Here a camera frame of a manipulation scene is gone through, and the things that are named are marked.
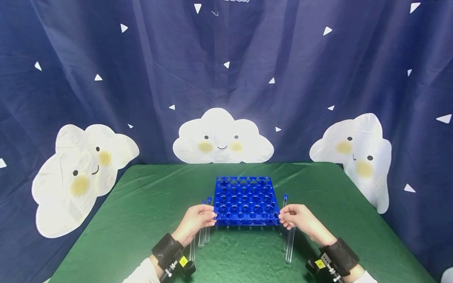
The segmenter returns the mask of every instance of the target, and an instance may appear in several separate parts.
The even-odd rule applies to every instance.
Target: white sleeve
[[[365,271],[365,273],[354,283],[377,283],[377,281],[374,280],[373,277],[371,277],[368,271]]]
[[[153,263],[146,258],[123,283],[160,283],[160,281]]]

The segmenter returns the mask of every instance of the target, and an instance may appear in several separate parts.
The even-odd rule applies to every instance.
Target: green tablecloth
[[[335,164],[136,165],[128,169],[50,283],[120,283],[186,209],[213,195],[216,176],[270,176],[277,200],[306,204],[359,255],[379,283],[434,283],[351,180]],[[286,264],[275,231],[242,227],[211,231],[197,250],[193,283],[313,282],[305,262],[316,248],[296,234]],[[177,277],[176,282],[183,282]]]

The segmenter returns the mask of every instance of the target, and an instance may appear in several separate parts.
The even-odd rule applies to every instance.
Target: dark blue curtain
[[[0,281],[51,277],[106,197],[71,231],[38,231],[33,182],[65,125],[133,140],[120,177],[184,161],[179,128],[212,108],[273,145],[252,162],[311,161],[331,125],[376,116],[391,144],[382,217],[440,281],[453,267],[453,1],[413,1],[1,1]]]

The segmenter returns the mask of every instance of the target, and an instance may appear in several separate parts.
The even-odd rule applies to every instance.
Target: human hand
[[[303,204],[290,204],[283,207],[279,214],[280,223],[288,230],[293,227],[299,228],[302,232],[319,246],[334,244],[337,239],[327,230],[326,227],[313,215]]]
[[[201,228],[215,225],[214,217],[216,214],[213,206],[200,204],[190,207],[172,234],[173,239],[179,241],[183,247],[188,246]]]

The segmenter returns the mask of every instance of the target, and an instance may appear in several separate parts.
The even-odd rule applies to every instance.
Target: white cloud cutout
[[[343,164],[346,175],[367,200],[383,214],[389,207],[387,174],[392,146],[382,138],[382,126],[373,113],[330,126],[313,144],[310,158]]]
[[[448,268],[440,279],[440,283],[453,283],[453,267]]]
[[[351,155],[353,145],[367,138],[382,139],[381,123],[373,113],[330,126],[323,138],[310,148],[310,158],[319,162],[344,163]]]
[[[262,163],[274,147],[250,120],[234,120],[226,110],[212,108],[179,128],[174,154],[185,163]]]
[[[118,169],[137,157],[135,142],[104,125],[85,131],[63,126],[55,154],[40,168],[32,183],[38,209],[36,226],[46,238],[58,238],[78,228],[96,198],[114,186]]]

